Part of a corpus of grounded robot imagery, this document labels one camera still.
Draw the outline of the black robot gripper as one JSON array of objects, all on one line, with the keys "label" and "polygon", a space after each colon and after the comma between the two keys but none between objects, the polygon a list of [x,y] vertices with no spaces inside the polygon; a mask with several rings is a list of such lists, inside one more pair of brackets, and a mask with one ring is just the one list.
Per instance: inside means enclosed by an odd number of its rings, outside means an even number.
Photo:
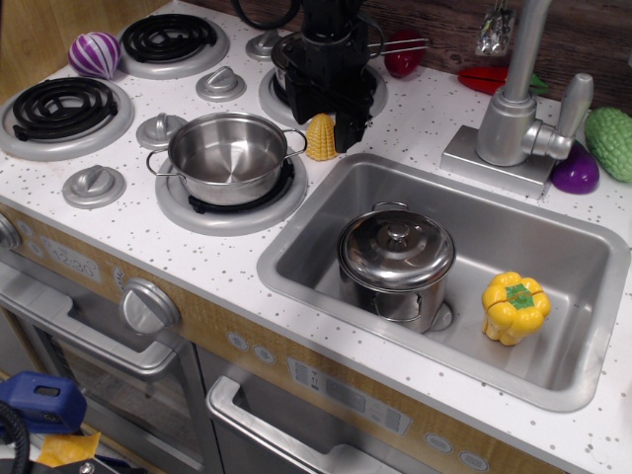
[{"label": "black robot gripper", "polygon": [[289,47],[286,95],[298,124],[336,113],[334,138],[346,153],[372,119],[373,82],[363,77],[369,60],[367,24],[360,1],[302,1],[302,44]]}]

